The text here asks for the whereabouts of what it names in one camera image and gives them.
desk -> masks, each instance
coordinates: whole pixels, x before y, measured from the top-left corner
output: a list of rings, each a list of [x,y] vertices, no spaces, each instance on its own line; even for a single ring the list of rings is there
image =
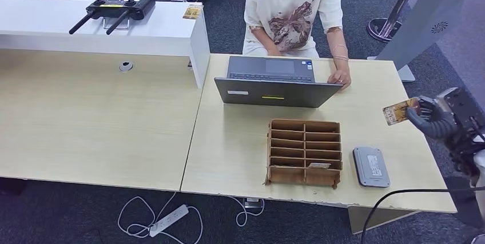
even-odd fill
[[[79,51],[83,53],[189,57],[197,86],[204,85],[210,51],[204,13],[184,19],[189,5],[156,2],[130,30],[106,35],[102,19],[90,19],[75,34],[67,32],[86,15],[93,0],[0,0],[0,49]]]
[[[201,95],[187,62],[0,50],[0,177],[178,191]]]
[[[409,122],[387,126],[382,108],[407,99],[391,61],[350,61],[352,86],[319,109],[225,105],[214,77],[225,77],[228,55],[212,54],[194,128],[181,191],[233,195],[348,207],[352,231],[361,230],[375,202],[399,189],[446,188],[425,137]],[[330,75],[329,59],[313,62],[317,82]],[[263,185],[266,175],[268,123],[273,118],[340,122],[343,171],[331,187]],[[391,187],[364,188],[352,159],[356,146],[378,147],[384,155]],[[371,227],[417,211],[454,213],[448,194],[398,194],[386,199]]]

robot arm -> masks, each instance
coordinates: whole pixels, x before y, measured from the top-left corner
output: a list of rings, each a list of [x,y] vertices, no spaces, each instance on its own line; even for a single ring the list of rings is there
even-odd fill
[[[485,186],[485,118],[473,99],[460,88],[451,88],[436,99],[419,97],[420,114],[408,108],[406,116],[429,138],[440,140],[450,152],[457,171],[472,187]],[[475,193],[485,219],[485,192]]]

laptop keyboard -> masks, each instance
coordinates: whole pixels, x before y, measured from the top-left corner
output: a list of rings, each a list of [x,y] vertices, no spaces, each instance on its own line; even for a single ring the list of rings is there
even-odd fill
[[[312,83],[311,77],[297,77],[290,75],[265,75],[265,74],[230,74],[230,78],[247,80],[288,81]]]

power strip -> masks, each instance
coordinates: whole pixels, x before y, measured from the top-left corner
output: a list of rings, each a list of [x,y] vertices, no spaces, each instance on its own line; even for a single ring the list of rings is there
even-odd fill
[[[159,220],[157,223],[153,224],[150,227],[150,236],[154,237],[155,235],[159,234],[166,228],[170,227],[170,225],[177,222],[180,218],[184,217],[186,214],[189,213],[189,209],[187,209],[187,205],[183,204],[182,206],[176,208],[173,212]]]

laptop touchpad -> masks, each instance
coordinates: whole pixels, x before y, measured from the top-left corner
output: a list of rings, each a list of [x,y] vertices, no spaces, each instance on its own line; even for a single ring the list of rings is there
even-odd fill
[[[266,59],[266,72],[274,74],[294,74],[295,62],[281,59]]]

